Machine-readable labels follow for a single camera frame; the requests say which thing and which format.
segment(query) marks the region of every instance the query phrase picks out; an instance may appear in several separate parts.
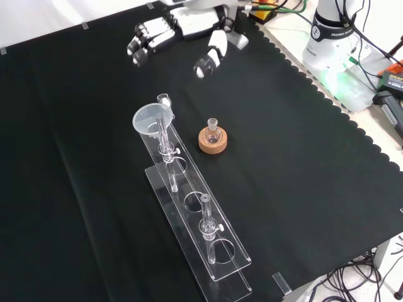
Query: circular hole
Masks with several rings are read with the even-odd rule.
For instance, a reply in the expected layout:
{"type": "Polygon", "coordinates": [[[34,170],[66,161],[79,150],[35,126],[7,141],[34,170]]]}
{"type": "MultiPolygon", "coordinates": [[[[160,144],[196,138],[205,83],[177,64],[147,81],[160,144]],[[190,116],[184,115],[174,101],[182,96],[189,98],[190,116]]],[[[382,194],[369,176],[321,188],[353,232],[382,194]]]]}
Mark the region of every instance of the circular hole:
{"type": "Polygon", "coordinates": [[[186,170],[187,163],[182,157],[174,157],[172,162],[165,165],[166,172],[170,175],[180,175],[186,170]]]}
{"type": "Polygon", "coordinates": [[[235,256],[235,248],[231,241],[227,239],[217,239],[210,246],[210,253],[212,249],[215,252],[215,262],[225,264],[230,262],[235,256]]]}
{"type": "Polygon", "coordinates": [[[183,206],[190,212],[197,213],[202,210],[202,205],[200,204],[200,196],[202,192],[190,192],[184,197],[183,206]]]}
{"type": "Polygon", "coordinates": [[[173,150],[174,150],[174,144],[171,143],[171,142],[168,142],[168,145],[169,145],[168,150],[163,150],[163,149],[162,149],[162,145],[159,144],[159,146],[158,146],[158,152],[159,152],[161,155],[169,155],[169,154],[171,154],[171,153],[173,152],[173,150]]]}

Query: robotic hand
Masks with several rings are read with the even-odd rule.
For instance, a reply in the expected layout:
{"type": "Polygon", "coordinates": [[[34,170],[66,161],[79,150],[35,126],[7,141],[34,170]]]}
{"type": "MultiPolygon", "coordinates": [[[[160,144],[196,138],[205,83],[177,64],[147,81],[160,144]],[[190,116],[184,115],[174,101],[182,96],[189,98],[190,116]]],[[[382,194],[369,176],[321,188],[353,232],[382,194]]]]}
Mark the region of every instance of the robotic hand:
{"type": "Polygon", "coordinates": [[[174,8],[165,17],[156,18],[136,25],[133,40],[127,46],[127,54],[133,58],[133,63],[138,67],[144,65],[148,58],[160,51],[167,49],[171,44],[180,40],[192,40],[211,34],[208,43],[207,54],[200,58],[194,71],[199,78],[210,75],[219,65],[227,53],[227,43],[229,40],[238,48],[242,49],[248,43],[244,35],[234,33],[234,19],[236,16],[236,2],[233,7],[219,5],[209,7],[205,0],[184,0],[193,6],[174,8]]]}

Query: plastic funnel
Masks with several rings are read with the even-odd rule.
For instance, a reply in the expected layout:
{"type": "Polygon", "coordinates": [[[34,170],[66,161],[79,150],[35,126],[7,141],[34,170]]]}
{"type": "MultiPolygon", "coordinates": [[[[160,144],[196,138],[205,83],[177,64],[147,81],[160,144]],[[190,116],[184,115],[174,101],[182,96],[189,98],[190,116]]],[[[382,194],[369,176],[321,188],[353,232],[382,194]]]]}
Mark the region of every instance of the plastic funnel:
{"type": "Polygon", "coordinates": [[[157,115],[162,115],[166,127],[171,124],[171,108],[164,104],[152,103],[137,110],[133,116],[133,127],[141,134],[155,137],[158,135],[157,115]]]}

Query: glass bottle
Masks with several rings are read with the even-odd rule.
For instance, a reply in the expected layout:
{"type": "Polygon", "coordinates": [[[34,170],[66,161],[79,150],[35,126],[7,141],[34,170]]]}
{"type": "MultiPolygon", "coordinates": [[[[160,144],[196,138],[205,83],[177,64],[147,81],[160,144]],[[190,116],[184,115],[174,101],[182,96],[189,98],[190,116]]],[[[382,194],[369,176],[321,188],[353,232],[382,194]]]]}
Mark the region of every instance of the glass bottle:
{"type": "Polygon", "coordinates": [[[222,139],[220,129],[217,127],[219,121],[216,118],[209,118],[207,121],[208,128],[204,132],[204,140],[207,143],[218,143],[222,139]]]}

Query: cable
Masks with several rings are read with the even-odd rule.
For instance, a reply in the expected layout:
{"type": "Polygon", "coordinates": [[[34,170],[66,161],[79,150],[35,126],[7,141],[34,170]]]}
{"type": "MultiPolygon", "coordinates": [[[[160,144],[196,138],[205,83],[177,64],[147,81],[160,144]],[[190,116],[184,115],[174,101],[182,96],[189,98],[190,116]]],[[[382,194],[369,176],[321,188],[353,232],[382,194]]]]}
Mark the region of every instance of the cable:
{"type": "MultiPolygon", "coordinates": [[[[399,235],[399,240],[400,242],[403,242],[403,238],[399,235]]],[[[396,242],[396,244],[400,247],[403,247],[403,245],[401,245],[400,243],[396,242]]],[[[403,252],[403,249],[398,250],[397,252],[391,253],[391,255],[397,255],[400,254],[401,252],[403,252]]]]}
{"type": "Polygon", "coordinates": [[[277,11],[277,10],[279,10],[280,8],[282,8],[282,7],[284,7],[284,5],[286,5],[286,3],[288,2],[288,0],[284,0],[284,2],[283,3],[281,3],[280,5],[277,5],[277,4],[270,4],[270,3],[265,3],[265,2],[259,2],[259,1],[251,1],[251,3],[254,3],[254,4],[261,4],[261,5],[270,5],[270,6],[274,6],[275,8],[273,9],[273,11],[277,11]]]}
{"type": "MultiPolygon", "coordinates": [[[[373,268],[375,268],[375,263],[374,263],[374,261],[373,261],[372,253],[371,253],[371,260],[372,260],[372,266],[373,266],[373,268]]],[[[375,274],[375,279],[377,280],[377,288],[378,288],[377,293],[378,293],[379,302],[380,302],[380,291],[379,291],[380,286],[379,286],[379,281],[378,281],[378,276],[377,276],[377,274],[375,274]]]]}
{"type": "MultiPolygon", "coordinates": [[[[266,3],[258,2],[258,1],[251,1],[251,3],[254,3],[254,4],[266,4],[266,3]]],[[[285,8],[285,9],[289,9],[289,10],[295,11],[295,9],[296,9],[297,7],[299,7],[301,3],[302,3],[302,0],[300,0],[300,2],[298,2],[298,4],[297,4],[294,8],[285,8]]],[[[275,5],[275,4],[267,4],[267,5],[276,6],[277,9],[280,8],[280,6],[275,5]]],[[[278,13],[278,14],[288,14],[288,13],[290,13],[290,12],[278,11],[277,13],[278,13]]],[[[312,26],[312,22],[311,22],[309,19],[307,19],[306,17],[302,16],[300,13],[295,13],[295,14],[296,14],[297,16],[301,17],[302,19],[304,19],[306,22],[308,22],[308,23],[312,26]]]]}
{"type": "Polygon", "coordinates": [[[308,22],[309,24],[312,25],[312,22],[309,21],[307,18],[305,18],[304,16],[302,16],[301,14],[295,13],[298,17],[301,17],[302,19],[304,19],[306,22],[308,22]]]}
{"type": "Polygon", "coordinates": [[[357,27],[354,25],[354,23],[352,22],[352,20],[349,18],[348,13],[347,13],[347,9],[346,9],[346,1],[347,0],[343,0],[343,14],[341,14],[340,9],[337,5],[339,14],[341,16],[341,21],[344,22],[345,27],[350,26],[356,33],[357,35],[359,35],[360,37],[362,37],[362,39],[364,39],[365,41],[367,41],[369,44],[371,44],[372,46],[374,46],[382,55],[384,55],[385,57],[387,57],[388,59],[392,59],[395,62],[397,62],[400,66],[403,67],[403,63],[401,63],[400,61],[398,61],[395,57],[393,57],[392,55],[389,55],[385,50],[382,50],[380,47],[376,46],[370,39],[368,39],[364,34],[362,34],[362,32],[360,32],[357,27]]]}
{"type": "Polygon", "coordinates": [[[368,251],[362,256],[362,259],[359,260],[352,260],[346,263],[345,265],[333,270],[332,272],[328,273],[325,280],[321,281],[317,284],[314,289],[312,290],[312,294],[309,298],[309,302],[312,302],[315,298],[316,290],[320,285],[324,285],[325,282],[328,282],[331,285],[331,288],[334,288],[336,291],[340,293],[341,296],[330,296],[324,299],[322,302],[331,302],[331,301],[340,301],[340,302],[357,302],[353,295],[351,294],[352,291],[360,288],[366,282],[374,282],[377,283],[379,286],[379,282],[382,279],[378,269],[375,267],[373,258],[375,253],[372,251],[368,251]],[[362,270],[362,266],[368,266],[371,268],[369,275],[366,275],[362,270]],[[353,288],[347,288],[346,283],[344,281],[344,272],[348,267],[352,267],[357,270],[357,273],[364,278],[363,282],[359,285],[354,286],[353,288]],[[372,275],[375,274],[375,280],[371,279],[372,275]]]}
{"type": "Polygon", "coordinates": [[[401,256],[399,259],[396,260],[395,264],[389,269],[389,271],[386,273],[384,279],[382,280],[382,282],[379,285],[379,288],[377,290],[377,293],[380,293],[380,288],[382,287],[383,283],[386,280],[386,277],[389,275],[389,273],[393,270],[393,268],[396,266],[396,264],[401,260],[401,258],[403,258],[403,256],[401,256]]]}
{"type": "Polygon", "coordinates": [[[272,10],[277,10],[278,12],[282,12],[282,13],[302,13],[303,11],[305,11],[305,9],[307,8],[307,2],[308,0],[303,0],[303,6],[301,9],[299,9],[298,11],[294,10],[294,9],[288,9],[288,8],[277,8],[276,6],[272,6],[271,4],[265,4],[265,5],[245,5],[245,6],[238,6],[238,10],[247,10],[247,11],[272,11],[272,10]]]}
{"type": "MultiPolygon", "coordinates": [[[[365,4],[365,0],[363,1],[363,7],[361,9],[359,9],[354,15],[356,15],[359,11],[361,11],[364,8],[364,4],[365,4]]],[[[365,21],[364,21],[364,25],[363,25],[363,32],[365,31],[365,26],[366,26],[366,22],[368,20],[368,16],[370,15],[370,10],[371,10],[371,0],[368,0],[368,10],[366,11],[366,16],[365,16],[365,21]]],[[[379,77],[376,74],[371,74],[370,72],[366,71],[362,65],[361,65],[361,59],[360,59],[360,55],[361,55],[361,51],[363,49],[363,39],[360,37],[360,42],[361,42],[361,46],[360,46],[360,53],[358,54],[358,65],[361,67],[361,69],[363,70],[363,72],[365,72],[366,74],[369,74],[373,77],[379,77]]]]}

